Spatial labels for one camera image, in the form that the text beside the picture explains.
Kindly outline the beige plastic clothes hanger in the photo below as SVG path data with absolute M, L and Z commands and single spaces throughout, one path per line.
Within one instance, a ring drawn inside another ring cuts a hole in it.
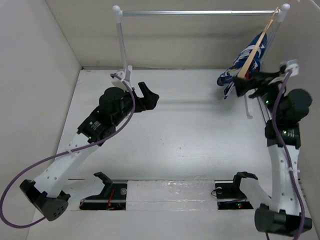
M 246 56 L 246 60 L 244 62 L 244 64 L 242 65 L 241 69 L 239 70 L 239 73 L 237 74 L 237 77 L 238 78 L 242 78 L 244 79 L 245 76 L 246 76 L 246 73 L 248 71 L 248 69 L 250 68 L 250 65 L 256 55 L 256 52 L 258 51 L 259 47 L 260 47 L 260 44 L 262 43 L 268 29 L 270 28 L 270 26 L 273 24 L 274 22 L 274 18 L 275 18 L 275 15 L 276 13 L 279 12 L 279 7 L 277 7 L 273 14 L 272 14 L 272 17 L 270 19 L 270 21 L 266 24 L 265 28 L 263 29 L 263 31 L 261 32 L 258 40 L 256 41 L 256 44 L 254 45 L 254 47 L 251 50 L 251 52 L 249 53 L 249 55 Z

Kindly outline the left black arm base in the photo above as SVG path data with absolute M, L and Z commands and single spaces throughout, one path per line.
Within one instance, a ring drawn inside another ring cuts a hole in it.
M 94 180 L 99 179 L 103 186 L 98 193 L 87 196 L 80 201 L 79 209 L 83 211 L 124 211 L 126 210 L 128 181 L 112 180 L 102 172 L 96 172 Z

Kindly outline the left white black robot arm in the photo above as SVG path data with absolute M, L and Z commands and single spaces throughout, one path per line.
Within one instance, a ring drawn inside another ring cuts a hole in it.
M 125 85 L 109 87 L 99 98 L 98 106 L 77 128 L 77 132 L 65 152 L 55 157 L 51 165 L 33 180 L 24 180 L 20 189 L 32 205 L 48 221 L 54 221 L 67 209 L 70 194 L 63 188 L 76 169 L 106 140 L 115 136 L 134 113 L 153 110 L 159 95 L 144 82 L 138 83 L 143 94 L 138 97 Z

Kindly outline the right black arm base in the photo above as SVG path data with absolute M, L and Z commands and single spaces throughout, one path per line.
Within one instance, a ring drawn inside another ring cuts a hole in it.
M 252 210 L 247 197 L 234 188 L 232 180 L 215 180 L 211 195 L 215 197 L 217 209 L 222 210 Z

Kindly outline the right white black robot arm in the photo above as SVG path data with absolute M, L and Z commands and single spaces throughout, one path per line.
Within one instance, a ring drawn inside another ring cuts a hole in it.
M 233 177 L 231 191 L 237 197 L 245 195 L 248 199 L 255 210 L 254 224 L 258 232 L 297 240 L 313 227 L 312 219 L 306 217 L 298 181 L 299 122 L 308 115 L 313 100 L 301 88 L 286 93 L 291 73 L 258 72 L 250 80 L 233 78 L 237 96 L 255 90 L 249 98 L 261 98 L 271 112 L 264 134 L 271 160 L 272 194 L 263 190 L 255 174 L 245 171 Z

